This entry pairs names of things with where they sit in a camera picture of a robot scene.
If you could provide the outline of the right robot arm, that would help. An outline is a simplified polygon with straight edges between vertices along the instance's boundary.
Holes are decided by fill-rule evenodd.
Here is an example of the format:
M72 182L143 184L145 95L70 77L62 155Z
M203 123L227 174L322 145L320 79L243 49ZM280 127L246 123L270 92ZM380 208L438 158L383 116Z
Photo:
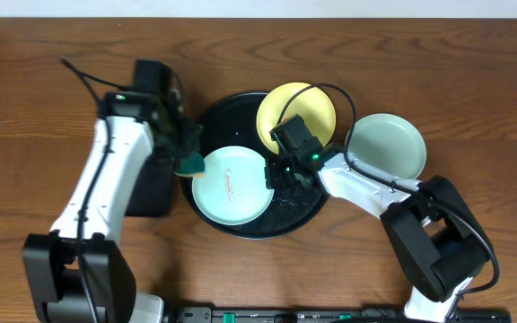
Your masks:
M444 177L401 179L336 144L286 146L267 160L265 175L268 188L314 188L381 221L413 286L406 319L449 322L466 294L485 291L499 278L492 243Z

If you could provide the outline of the light green plate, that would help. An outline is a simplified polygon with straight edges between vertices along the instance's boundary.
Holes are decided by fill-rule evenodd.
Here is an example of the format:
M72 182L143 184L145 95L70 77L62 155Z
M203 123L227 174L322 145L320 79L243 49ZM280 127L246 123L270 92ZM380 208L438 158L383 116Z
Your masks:
M241 225L259 218L275 191L266 186L265 158L243 146L225 146L204 158L203 176L193 179L192 195L214 223Z
M355 123L347 145L356 158L403 179L417 179L426 163L426 145L406 119L378 113Z

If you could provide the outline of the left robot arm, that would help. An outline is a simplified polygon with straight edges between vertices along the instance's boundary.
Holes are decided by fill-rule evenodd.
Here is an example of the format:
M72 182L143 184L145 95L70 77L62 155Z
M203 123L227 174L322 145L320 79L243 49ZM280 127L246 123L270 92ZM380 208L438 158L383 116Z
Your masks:
M161 297L139 292L119 244L129 204L138 216L170 208L175 176L205 171L198 126L176 90L109 92L89 158L47 234L22 249L41 322L162 322Z

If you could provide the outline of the light green plate front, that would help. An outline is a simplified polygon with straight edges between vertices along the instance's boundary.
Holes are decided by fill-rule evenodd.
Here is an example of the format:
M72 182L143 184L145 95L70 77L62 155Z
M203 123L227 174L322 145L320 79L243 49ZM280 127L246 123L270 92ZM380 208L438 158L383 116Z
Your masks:
M266 186L265 158L243 146L225 146L204 158L203 176L193 179L192 195L214 223L241 225L259 218L275 191Z

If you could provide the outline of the yellow plate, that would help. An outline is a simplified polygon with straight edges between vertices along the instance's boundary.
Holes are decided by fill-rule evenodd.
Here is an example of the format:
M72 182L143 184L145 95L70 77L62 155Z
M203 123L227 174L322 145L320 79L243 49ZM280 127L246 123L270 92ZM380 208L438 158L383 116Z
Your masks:
M260 103L256 127L258 136L269 151L278 154L278 146L270 131L277 125L285 104L308 83L286 83L276 87ZM319 88L311 88L292 100L283 116L283 121L300 115L311 133L326 145L336 128L336 111L329 96Z

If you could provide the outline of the green yellow sponge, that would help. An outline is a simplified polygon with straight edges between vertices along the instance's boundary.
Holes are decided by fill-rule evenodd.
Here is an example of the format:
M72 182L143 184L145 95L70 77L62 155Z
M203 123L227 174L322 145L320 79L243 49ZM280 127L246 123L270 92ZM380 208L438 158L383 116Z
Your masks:
M202 176L206 171L204 158L199 152L192 152L188 157L178 159L174 173L183 178Z

